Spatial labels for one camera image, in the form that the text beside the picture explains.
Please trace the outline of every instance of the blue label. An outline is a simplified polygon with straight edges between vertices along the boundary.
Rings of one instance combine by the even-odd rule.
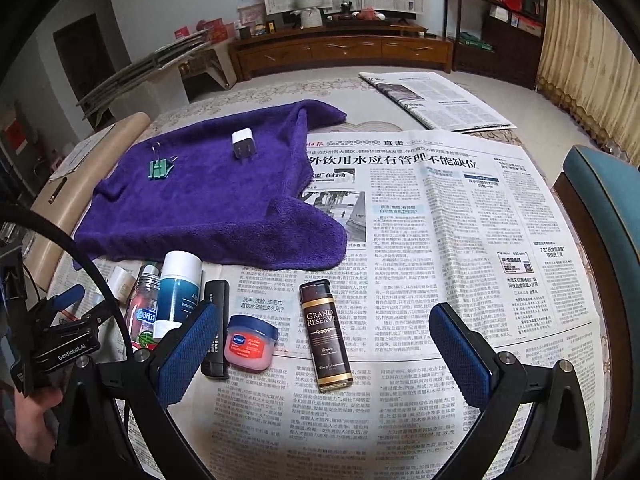
[[[138,321],[153,323],[156,321],[156,313],[153,310],[147,310],[146,308],[139,308],[136,310],[136,319]]]
[[[186,280],[160,280],[156,320],[184,323],[198,303],[200,287]]]

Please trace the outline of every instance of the curtain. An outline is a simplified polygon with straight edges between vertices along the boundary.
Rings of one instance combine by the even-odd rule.
[[[547,2],[538,91],[601,148],[640,165],[640,64],[591,0]]]

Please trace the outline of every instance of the wooden door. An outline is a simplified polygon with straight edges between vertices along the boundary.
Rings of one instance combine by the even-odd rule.
[[[57,30],[53,40],[76,98],[81,99],[115,73],[95,14]],[[88,119],[92,127],[98,127],[96,114]],[[102,117],[100,124],[108,119]]]

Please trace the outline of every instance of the human hand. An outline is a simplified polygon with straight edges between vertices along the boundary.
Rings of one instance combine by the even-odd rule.
[[[49,463],[56,439],[44,423],[44,412],[62,402],[62,390],[54,386],[38,388],[25,398],[14,391],[15,439],[30,457]]]

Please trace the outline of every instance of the white power adapter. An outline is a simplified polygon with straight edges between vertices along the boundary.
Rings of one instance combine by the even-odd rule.
[[[236,158],[247,158],[255,153],[254,136],[250,128],[238,130],[231,135]]]

